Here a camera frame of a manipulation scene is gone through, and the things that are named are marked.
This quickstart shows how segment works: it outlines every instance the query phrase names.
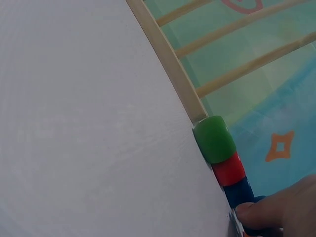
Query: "red block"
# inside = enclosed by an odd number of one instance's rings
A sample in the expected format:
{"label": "red block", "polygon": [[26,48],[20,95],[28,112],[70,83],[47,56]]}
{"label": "red block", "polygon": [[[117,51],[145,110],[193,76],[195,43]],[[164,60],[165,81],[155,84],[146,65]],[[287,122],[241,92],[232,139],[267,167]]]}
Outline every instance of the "red block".
{"label": "red block", "polygon": [[224,162],[212,164],[212,168],[221,186],[233,185],[246,176],[237,152]]}

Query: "green block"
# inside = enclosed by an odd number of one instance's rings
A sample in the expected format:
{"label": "green block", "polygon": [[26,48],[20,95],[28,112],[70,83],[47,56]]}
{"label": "green block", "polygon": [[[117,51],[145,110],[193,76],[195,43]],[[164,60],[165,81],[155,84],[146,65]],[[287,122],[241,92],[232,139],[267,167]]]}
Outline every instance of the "green block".
{"label": "green block", "polygon": [[226,161],[236,152],[236,145],[220,116],[199,122],[193,134],[205,160],[210,164]]}

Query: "hand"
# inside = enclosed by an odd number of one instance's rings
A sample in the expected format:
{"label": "hand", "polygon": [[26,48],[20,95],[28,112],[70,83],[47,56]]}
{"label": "hand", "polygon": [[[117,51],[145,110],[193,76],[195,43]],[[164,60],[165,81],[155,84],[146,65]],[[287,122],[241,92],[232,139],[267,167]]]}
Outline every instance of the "hand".
{"label": "hand", "polygon": [[236,214],[248,228],[269,228],[264,237],[316,237],[316,174],[257,203],[243,203]]}

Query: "fingernail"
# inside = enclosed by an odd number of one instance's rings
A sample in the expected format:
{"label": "fingernail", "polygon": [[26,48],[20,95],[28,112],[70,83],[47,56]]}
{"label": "fingernail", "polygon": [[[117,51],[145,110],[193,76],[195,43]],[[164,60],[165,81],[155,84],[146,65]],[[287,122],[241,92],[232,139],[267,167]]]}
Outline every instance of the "fingernail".
{"label": "fingernail", "polygon": [[251,202],[247,202],[247,203],[243,203],[243,204],[238,205],[235,208],[236,215],[237,216],[242,215],[251,205],[253,205],[253,203],[251,203]]}

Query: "blue block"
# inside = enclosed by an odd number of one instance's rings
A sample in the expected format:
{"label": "blue block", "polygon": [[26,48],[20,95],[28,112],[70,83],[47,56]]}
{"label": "blue block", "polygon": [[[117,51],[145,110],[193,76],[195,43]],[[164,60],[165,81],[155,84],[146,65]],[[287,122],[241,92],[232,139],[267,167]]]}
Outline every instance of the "blue block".
{"label": "blue block", "polygon": [[255,196],[247,177],[233,185],[225,186],[223,189],[231,209],[235,209],[244,202],[255,202]]}

